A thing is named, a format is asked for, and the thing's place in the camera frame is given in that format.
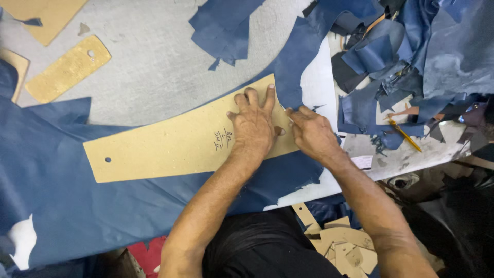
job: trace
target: pile of cardboard templates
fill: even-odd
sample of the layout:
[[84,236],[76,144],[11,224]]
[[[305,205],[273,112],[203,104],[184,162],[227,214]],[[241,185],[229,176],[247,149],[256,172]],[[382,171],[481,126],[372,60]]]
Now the pile of cardboard templates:
[[350,227],[348,216],[324,224],[321,229],[304,203],[293,205],[307,231],[304,233],[317,252],[349,278],[366,278],[377,265],[371,237]]

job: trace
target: finger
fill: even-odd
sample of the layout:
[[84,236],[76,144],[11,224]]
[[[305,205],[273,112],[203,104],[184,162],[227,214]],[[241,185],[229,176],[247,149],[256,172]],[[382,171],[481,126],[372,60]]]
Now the finger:
[[281,127],[275,127],[275,135],[276,136],[283,136],[287,133],[283,128]]
[[236,94],[233,97],[233,100],[239,106],[240,109],[242,109],[248,105],[246,96],[243,93]]
[[266,89],[266,101],[264,102],[264,108],[272,112],[273,107],[275,107],[275,102],[275,86],[273,84],[270,84]]
[[293,134],[293,138],[299,138],[302,136],[302,130],[295,124],[291,125],[291,133]]
[[301,112],[296,112],[294,111],[291,107],[287,108],[287,115],[290,117],[290,119],[295,122],[298,126],[301,126],[305,120],[307,120],[307,117],[302,114]]
[[307,106],[305,105],[302,105],[301,107],[298,108],[298,111],[300,111],[300,113],[304,114],[305,116],[314,116],[314,115],[317,115],[316,112],[310,110]]
[[247,87],[244,93],[247,96],[250,105],[259,106],[259,100],[257,99],[257,91],[254,88]]
[[228,117],[228,119],[230,119],[230,121],[234,121],[237,115],[238,115],[237,113],[233,113],[230,111],[226,112],[226,116]]

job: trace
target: man's right hand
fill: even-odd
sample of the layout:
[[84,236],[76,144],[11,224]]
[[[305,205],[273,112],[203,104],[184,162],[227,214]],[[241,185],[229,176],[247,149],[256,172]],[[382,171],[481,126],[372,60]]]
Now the man's right hand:
[[342,155],[346,156],[326,117],[305,105],[299,107],[298,112],[287,108],[287,115],[293,121],[291,130],[295,144],[303,153],[321,163],[338,161]]

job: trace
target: yellow pattern piece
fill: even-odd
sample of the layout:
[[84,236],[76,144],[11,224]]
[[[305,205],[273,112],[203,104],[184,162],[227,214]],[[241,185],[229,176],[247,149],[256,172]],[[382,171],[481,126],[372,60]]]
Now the yellow pattern piece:
[[0,6],[15,19],[39,17],[43,26],[24,25],[44,46],[62,31],[87,0],[0,0]]
[[[248,87],[264,103],[271,74]],[[233,97],[244,88],[187,113],[152,125],[84,142],[98,183],[127,181],[216,171],[230,154],[235,137],[227,111],[238,112]],[[298,150],[291,136],[290,119],[276,98],[273,123],[284,128],[266,158]]]
[[19,98],[19,94],[21,93],[21,87],[24,83],[26,72],[28,71],[29,60],[7,49],[0,49],[0,59],[11,64],[17,70],[17,74],[19,75],[17,86],[15,87],[14,95],[11,99],[13,103],[16,103]]
[[97,36],[80,41],[26,84],[39,102],[48,103],[106,64],[112,56]]

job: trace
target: red fabric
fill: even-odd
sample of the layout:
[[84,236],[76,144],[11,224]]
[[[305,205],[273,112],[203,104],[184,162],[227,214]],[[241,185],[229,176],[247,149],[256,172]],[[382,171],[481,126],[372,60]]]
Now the red fabric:
[[158,273],[154,272],[154,269],[160,265],[161,262],[161,248],[166,240],[166,236],[153,238],[149,242],[149,250],[144,243],[139,242],[133,245],[127,246],[129,252],[134,256],[136,261],[141,266],[146,278],[157,278]]

